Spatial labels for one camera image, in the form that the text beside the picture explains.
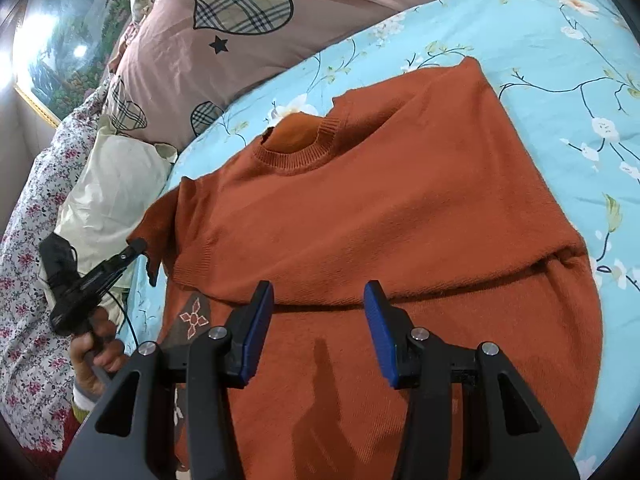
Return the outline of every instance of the sleeve cuff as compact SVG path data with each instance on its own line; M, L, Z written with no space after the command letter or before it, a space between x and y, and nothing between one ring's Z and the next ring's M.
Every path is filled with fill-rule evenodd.
M90 396L83 391L74 380L74 413L76 412L76 407L83 412L90 412L94 409L96 400L97 399L90 398Z
M89 416L89 413L91 413L87 410L81 410L80 408L78 408L75 402L71 403L71 409L74 412L74 417L80 424L82 424L84 420Z

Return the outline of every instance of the sweater collar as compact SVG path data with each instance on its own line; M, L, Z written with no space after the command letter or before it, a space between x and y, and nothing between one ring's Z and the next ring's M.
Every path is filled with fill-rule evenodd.
M293 153L272 152L264 147L266 135L263 134L254 141L254 157L263 164L277 170L278 173L302 173L322 166L333 158L332 146L336 135L343 129L346 122L345 111L348 108L341 100L334 101L334 108L329 111L318 126L316 139L307 147Z

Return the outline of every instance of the wall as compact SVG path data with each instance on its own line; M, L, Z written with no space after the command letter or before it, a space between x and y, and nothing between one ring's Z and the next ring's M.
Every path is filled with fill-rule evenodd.
M5 30L0 38L0 53L10 54L13 36L13 27ZM18 99L12 82L0 89L0 233L4 232L33 163L18 118Z
M16 94L18 121L24 132L24 142L31 156L36 156L51 144L56 129L41 118L29 103Z

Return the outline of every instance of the metal bolt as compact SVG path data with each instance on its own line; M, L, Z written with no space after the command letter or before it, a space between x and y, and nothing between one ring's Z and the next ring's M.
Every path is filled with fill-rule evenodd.
M224 339L228 331L223 326L215 326L209 330L209 337L212 339Z
M156 351L156 343L153 341L145 341L138 347L138 353L142 355L151 355Z
M487 355L496 355L500 351L500 347L496 343L487 341L482 343L482 351Z
M417 326L411 329L411 337L416 341L425 341L430 336L429 331L426 328Z

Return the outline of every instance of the floral bedsheet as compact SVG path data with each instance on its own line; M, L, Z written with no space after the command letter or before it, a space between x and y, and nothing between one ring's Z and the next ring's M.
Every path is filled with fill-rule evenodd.
M38 155L0 242L0 413L27 449L60 450L72 399L68 340L49 327L38 244L94 145L108 82L64 119Z
M180 156L167 189L224 164L286 114L326 114L351 88L476 57L569 220L602 300L604 348L582 478L640 402L640 47L610 0L441 0L402 12L245 95ZM140 261L129 313L140 341L161 324L166 279ZM129 350L130 333L120 335Z

